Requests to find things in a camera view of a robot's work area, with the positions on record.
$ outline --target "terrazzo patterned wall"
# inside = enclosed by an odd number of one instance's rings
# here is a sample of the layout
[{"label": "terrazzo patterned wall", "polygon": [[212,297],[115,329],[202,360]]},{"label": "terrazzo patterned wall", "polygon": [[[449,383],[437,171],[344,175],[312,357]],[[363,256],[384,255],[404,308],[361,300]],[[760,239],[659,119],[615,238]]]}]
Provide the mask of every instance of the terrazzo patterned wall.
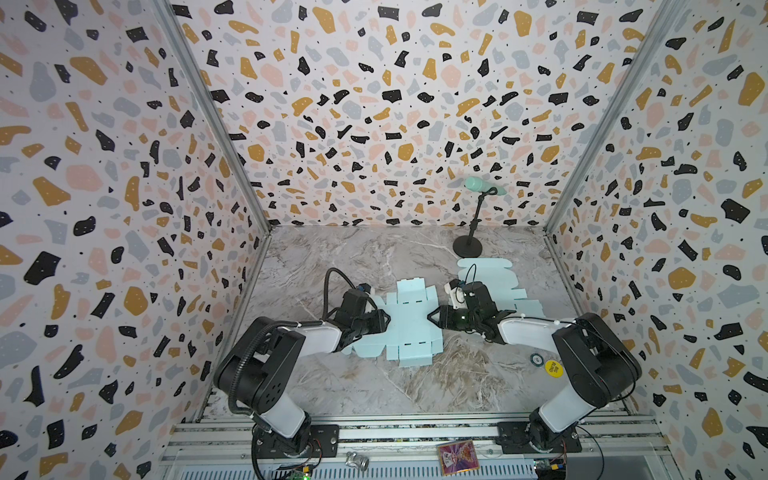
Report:
[{"label": "terrazzo patterned wall", "polygon": [[146,8],[0,2],[0,478],[151,478],[255,260]]},{"label": "terrazzo patterned wall", "polygon": [[659,2],[174,0],[272,224],[545,222]]},{"label": "terrazzo patterned wall", "polygon": [[768,3],[695,2],[554,239],[687,478],[766,478]]}]

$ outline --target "metal corner post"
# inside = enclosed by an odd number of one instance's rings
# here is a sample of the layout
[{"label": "metal corner post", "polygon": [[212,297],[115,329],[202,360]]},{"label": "metal corner post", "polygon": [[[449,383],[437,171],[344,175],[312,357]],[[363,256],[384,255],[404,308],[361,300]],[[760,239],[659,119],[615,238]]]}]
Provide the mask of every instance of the metal corner post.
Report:
[{"label": "metal corner post", "polygon": [[240,187],[240,191],[243,192],[243,196],[248,202],[248,207],[250,208],[256,224],[260,230],[263,231],[264,236],[268,236],[271,226],[269,222],[266,221],[259,199],[253,192],[253,188],[248,180],[248,175],[243,169],[243,165],[238,161],[238,158],[240,157],[237,155],[232,140],[230,140],[230,135],[224,127],[224,122],[221,120],[221,116],[211,100],[210,92],[205,88],[203,78],[200,76],[200,69],[197,67],[197,63],[194,60],[189,45],[184,40],[184,33],[181,31],[181,27],[176,21],[176,15],[170,6],[170,2],[168,0],[151,0],[151,4],[154,9],[155,17],[160,23],[160,27],[165,34],[171,49],[176,55],[176,59],[181,66],[184,76],[187,78],[190,89],[197,99],[197,103],[200,105],[200,109],[202,110],[214,137],[219,145],[221,145],[224,157],[230,165],[230,170],[235,176],[235,181]]},{"label": "metal corner post", "polygon": [[653,63],[654,56],[661,45],[661,42],[664,40],[666,34],[672,29],[674,22],[678,20],[683,7],[687,3],[688,0],[662,0],[661,7],[659,7],[659,11],[654,19],[651,20],[645,39],[637,50],[637,55],[634,56],[632,64],[627,69],[627,75],[624,77],[624,81],[621,82],[621,85],[616,90],[616,94],[608,104],[605,114],[598,123],[598,129],[589,141],[587,148],[584,150],[584,154],[581,155],[581,159],[571,173],[571,178],[563,188],[560,200],[554,206],[554,209],[547,220],[545,226],[545,234],[547,236],[554,232],[554,229],[560,223],[561,218],[568,211],[571,200],[576,196],[581,183],[594,165],[595,158],[600,154],[601,147],[613,129],[616,120],[621,115],[624,107],[626,107],[627,103],[631,100],[635,88],[640,84],[648,68]]}]

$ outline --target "microphone stand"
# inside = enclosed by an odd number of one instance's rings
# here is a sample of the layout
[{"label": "microphone stand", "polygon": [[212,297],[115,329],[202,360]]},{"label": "microphone stand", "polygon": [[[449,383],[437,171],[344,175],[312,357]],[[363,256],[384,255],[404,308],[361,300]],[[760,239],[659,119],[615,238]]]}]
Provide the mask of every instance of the microphone stand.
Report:
[{"label": "microphone stand", "polygon": [[456,255],[459,255],[461,258],[477,258],[482,254],[482,243],[475,238],[475,230],[477,230],[478,223],[480,223],[480,219],[478,219],[480,216],[480,208],[482,207],[482,201],[485,199],[486,195],[496,195],[497,193],[498,190],[496,187],[491,187],[487,192],[482,192],[480,194],[480,197],[478,198],[478,207],[477,210],[475,210],[475,218],[469,222],[469,235],[461,235],[453,242],[453,251]]}]

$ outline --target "vented metal panel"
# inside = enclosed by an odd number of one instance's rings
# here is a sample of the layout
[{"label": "vented metal panel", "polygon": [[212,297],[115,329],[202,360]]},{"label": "vented metal panel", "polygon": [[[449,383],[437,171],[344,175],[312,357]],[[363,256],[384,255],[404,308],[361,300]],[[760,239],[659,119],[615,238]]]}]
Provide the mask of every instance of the vented metal panel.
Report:
[{"label": "vented metal panel", "polygon": [[[275,472],[270,465],[263,466],[264,478],[277,478],[285,471]],[[514,458],[509,460],[484,460],[479,470],[450,475],[451,478],[471,480],[535,480],[533,460]],[[189,465],[181,472],[180,480],[254,480],[256,476],[248,465]],[[343,463],[333,462],[315,469],[313,480],[343,480],[345,478],[396,478],[398,480],[439,480],[437,461],[377,462],[365,473]]]}]

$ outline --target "microphone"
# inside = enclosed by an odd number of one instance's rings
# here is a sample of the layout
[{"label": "microphone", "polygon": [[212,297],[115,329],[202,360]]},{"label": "microphone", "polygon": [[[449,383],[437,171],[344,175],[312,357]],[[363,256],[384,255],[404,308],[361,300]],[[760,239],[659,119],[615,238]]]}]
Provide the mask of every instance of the microphone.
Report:
[{"label": "microphone", "polygon": [[467,179],[464,181],[464,186],[473,192],[487,192],[488,190],[491,190],[493,187],[496,187],[497,195],[507,194],[507,191],[504,190],[503,188],[499,187],[498,185],[494,185],[490,182],[487,182],[481,179],[480,177],[467,177]]}]

